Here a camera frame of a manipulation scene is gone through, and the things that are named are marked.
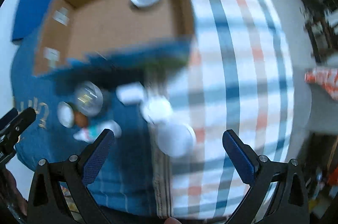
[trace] brown egg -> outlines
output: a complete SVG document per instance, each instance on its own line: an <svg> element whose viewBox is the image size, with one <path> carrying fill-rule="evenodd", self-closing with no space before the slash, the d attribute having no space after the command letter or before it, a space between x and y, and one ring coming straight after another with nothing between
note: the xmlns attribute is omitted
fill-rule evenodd
<svg viewBox="0 0 338 224"><path fill-rule="evenodd" d="M75 124L78 125L80 128L88 127L88 117L85 116L83 113L80 113L79 111L74 112L74 119Z"/></svg>

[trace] striped cloth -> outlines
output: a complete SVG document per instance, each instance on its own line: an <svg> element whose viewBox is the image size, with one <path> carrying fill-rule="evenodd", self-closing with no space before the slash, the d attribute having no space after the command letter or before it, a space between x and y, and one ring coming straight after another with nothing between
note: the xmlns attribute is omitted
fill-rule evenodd
<svg viewBox="0 0 338 224"><path fill-rule="evenodd" d="M248 190L222 146L233 129L255 152L286 158L293 120L292 65L271 0L192 0L196 41L189 65L149 77L148 95L166 95L173 119L191 125L192 155L165 156L152 138L160 217L230 215Z"/></svg>

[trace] gray floor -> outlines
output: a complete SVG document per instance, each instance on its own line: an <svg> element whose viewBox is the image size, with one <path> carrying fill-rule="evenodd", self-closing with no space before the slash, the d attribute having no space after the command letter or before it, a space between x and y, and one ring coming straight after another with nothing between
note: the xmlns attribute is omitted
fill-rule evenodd
<svg viewBox="0 0 338 224"><path fill-rule="evenodd" d="M304 83L304 72L306 69L314 68L316 63L311 58L311 42L307 32L304 31L304 5L301 0L272 1L288 41L294 68L295 114L287 159L295 158L299 155L299 158L303 160L305 150L301 150L301 148L303 144L307 143L309 136L307 121L311 110L311 90Z"/></svg>

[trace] cardboard box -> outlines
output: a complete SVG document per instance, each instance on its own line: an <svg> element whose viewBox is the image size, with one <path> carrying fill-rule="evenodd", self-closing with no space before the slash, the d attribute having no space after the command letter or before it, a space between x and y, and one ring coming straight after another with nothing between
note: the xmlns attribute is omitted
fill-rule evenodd
<svg viewBox="0 0 338 224"><path fill-rule="evenodd" d="M194 34L190 0L137 9L129 0L52 0L44 17L34 74L104 62L132 67L188 57Z"/></svg>

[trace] silver bolt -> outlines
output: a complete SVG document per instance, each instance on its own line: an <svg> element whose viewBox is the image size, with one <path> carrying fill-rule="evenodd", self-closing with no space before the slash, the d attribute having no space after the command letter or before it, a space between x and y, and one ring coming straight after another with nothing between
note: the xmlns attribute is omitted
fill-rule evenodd
<svg viewBox="0 0 338 224"><path fill-rule="evenodd" d="M260 155L259 160L261 160L262 162L266 162L269 160L269 158L266 155Z"/></svg>
<svg viewBox="0 0 338 224"><path fill-rule="evenodd" d="M298 165L298 161L296 159L291 159L291 164L294 165L294 166L297 166Z"/></svg>
<svg viewBox="0 0 338 224"><path fill-rule="evenodd" d="M77 155L76 155L76 154L71 155L71 156L69 157L69 161L70 161L70 162L75 162L75 161L77 161Z"/></svg>
<svg viewBox="0 0 338 224"><path fill-rule="evenodd" d="M40 165L40 166L43 166L45 163L46 163L46 160L45 160L45 159L40 159L40 160L39 160L39 165Z"/></svg>

